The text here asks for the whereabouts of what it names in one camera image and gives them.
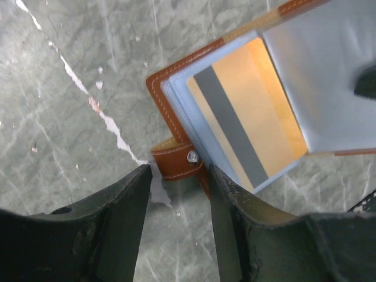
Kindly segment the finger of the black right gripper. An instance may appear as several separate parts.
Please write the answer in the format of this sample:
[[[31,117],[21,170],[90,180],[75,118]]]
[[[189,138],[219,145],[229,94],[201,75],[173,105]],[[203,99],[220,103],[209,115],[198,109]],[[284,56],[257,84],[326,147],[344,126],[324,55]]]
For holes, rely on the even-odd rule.
[[[376,67],[370,66],[363,70],[357,78],[354,94],[367,99],[376,98]]]

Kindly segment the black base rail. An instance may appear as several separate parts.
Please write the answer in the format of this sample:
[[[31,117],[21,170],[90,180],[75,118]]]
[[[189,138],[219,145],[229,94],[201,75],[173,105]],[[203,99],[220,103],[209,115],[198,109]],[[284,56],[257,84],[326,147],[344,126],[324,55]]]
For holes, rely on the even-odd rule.
[[[376,211],[376,191],[374,190],[368,196],[349,209],[350,212],[375,212]]]

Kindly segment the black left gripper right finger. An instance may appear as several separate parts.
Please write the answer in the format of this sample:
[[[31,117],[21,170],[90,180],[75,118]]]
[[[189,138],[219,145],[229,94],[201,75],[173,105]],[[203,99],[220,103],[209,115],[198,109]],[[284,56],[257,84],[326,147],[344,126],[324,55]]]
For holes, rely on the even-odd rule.
[[[209,168],[221,281],[374,281],[375,212],[282,211]]]

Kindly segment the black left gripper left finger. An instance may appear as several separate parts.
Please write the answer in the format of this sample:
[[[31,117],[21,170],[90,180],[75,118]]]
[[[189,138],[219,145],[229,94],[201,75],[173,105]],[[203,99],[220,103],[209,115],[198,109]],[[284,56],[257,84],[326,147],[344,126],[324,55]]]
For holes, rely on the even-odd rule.
[[[2,281],[132,281],[152,171],[49,214],[1,211]]]

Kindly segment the gold striped card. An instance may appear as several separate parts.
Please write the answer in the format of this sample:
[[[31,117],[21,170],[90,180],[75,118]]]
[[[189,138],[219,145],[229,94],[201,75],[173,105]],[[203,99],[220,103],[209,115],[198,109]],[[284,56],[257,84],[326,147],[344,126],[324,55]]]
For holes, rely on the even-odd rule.
[[[186,85],[245,189],[264,187],[307,153],[261,38],[212,63]]]

